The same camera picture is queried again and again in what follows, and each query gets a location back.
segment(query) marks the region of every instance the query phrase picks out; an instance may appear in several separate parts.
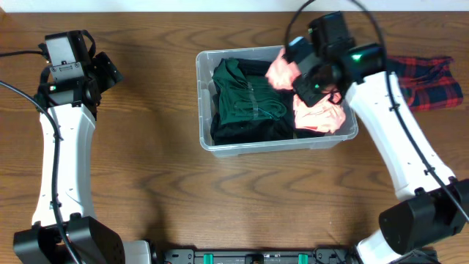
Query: black base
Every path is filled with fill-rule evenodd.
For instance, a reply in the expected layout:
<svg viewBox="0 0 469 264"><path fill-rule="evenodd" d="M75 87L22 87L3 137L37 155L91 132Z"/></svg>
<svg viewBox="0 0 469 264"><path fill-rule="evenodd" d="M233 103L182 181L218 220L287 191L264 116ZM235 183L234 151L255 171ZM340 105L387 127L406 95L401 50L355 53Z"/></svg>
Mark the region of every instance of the black base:
<svg viewBox="0 0 469 264"><path fill-rule="evenodd" d="M125 263L119 235L91 216L71 219L64 223L64 228L85 263ZM13 249L25 264L72 263L64 245L59 244L61 240L56 225L41 227L37 223L30 230L15 233Z"/></svg>
<svg viewBox="0 0 469 264"><path fill-rule="evenodd" d="M425 250L425 254L438 261L436 251ZM175 249L164 253L165 264L361 264L353 250L343 247L323 247L312 251L282 252L238 252L238 251L194 251ZM400 264L432 263L424 257L413 255Z"/></svg>

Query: clear plastic container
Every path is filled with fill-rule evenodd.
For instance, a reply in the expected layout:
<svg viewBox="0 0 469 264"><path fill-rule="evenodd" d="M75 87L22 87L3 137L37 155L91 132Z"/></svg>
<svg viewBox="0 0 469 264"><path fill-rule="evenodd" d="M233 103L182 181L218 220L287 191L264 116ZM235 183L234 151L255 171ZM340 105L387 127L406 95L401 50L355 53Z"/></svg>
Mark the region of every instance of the clear plastic container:
<svg viewBox="0 0 469 264"><path fill-rule="evenodd" d="M197 95L199 96L199 135L200 145L217 157L239 155L244 153L259 153L278 150L296 149L328 149L344 140L353 139L358 134L358 124L355 112L343 102L347 119L342 127L334 134L310 139L289 139L271 142L256 142L245 144L227 144L216 146L210 135L215 106L212 96L216 93L212 80L214 69L221 59L257 59L272 62L278 55L281 46L262 48L240 48L222 51L203 51L196 57Z"/></svg>

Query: green clothing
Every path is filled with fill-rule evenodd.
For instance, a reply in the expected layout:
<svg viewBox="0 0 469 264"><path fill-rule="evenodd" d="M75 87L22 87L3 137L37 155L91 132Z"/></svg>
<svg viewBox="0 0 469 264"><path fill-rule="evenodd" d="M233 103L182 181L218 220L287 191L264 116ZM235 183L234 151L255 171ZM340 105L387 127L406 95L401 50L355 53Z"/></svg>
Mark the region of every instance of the green clothing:
<svg viewBox="0 0 469 264"><path fill-rule="evenodd" d="M245 76L236 59L224 59L213 73L220 91L221 124L279 120L287 113L280 95L263 76Z"/></svg>

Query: red plaid shirt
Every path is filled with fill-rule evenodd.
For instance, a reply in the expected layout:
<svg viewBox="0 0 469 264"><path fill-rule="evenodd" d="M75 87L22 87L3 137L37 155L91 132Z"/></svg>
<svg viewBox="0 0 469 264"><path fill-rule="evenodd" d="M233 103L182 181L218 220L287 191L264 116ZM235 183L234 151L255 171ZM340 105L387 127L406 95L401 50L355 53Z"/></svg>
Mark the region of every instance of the red plaid shirt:
<svg viewBox="0 0 469 264"><path fill-rule="evenodd" d="M389 67L411 111L429 111L455 107L462 103L461 86L449 70L451 57L432 59L390 56Z"/></svg>

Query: wood grain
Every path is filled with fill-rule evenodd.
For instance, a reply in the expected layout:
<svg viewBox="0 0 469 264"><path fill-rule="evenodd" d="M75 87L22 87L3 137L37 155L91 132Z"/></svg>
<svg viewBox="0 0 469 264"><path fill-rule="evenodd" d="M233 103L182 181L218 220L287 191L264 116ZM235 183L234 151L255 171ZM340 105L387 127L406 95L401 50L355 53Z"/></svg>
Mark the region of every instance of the wood grain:
<svg viewBox="0 0 469 264"><path fill-rule="evenodd" d="M292 35L322 13L297 22ZM200 249L351 244L395 205L387 169L361 125L331 150L215 158L199 144L195 58L200 51L280 45L292 13L7 14L0 52L35 48L46 34L88 29L125 76L103 95L92 146L92 193L101 222L124 240L151 238ZM375 40L360 13L346 14L359 42ZM469 16L379 12L389 53L449 55L469 93ZM0 79L34 94L40 56L0 60ZM469 103L417 113L440 157L469 173ZM0 89L0 263L18 263L13 233L29 228L40 190L38 113ZM443 263L467 263L469 232L435 244Z"/></svg>
<svg viewBox="0 0 469 264"><path fill-rule="evenodd" d="M0 22L3 20L4 16L5 16L5 11L0 7Z"/></svg>

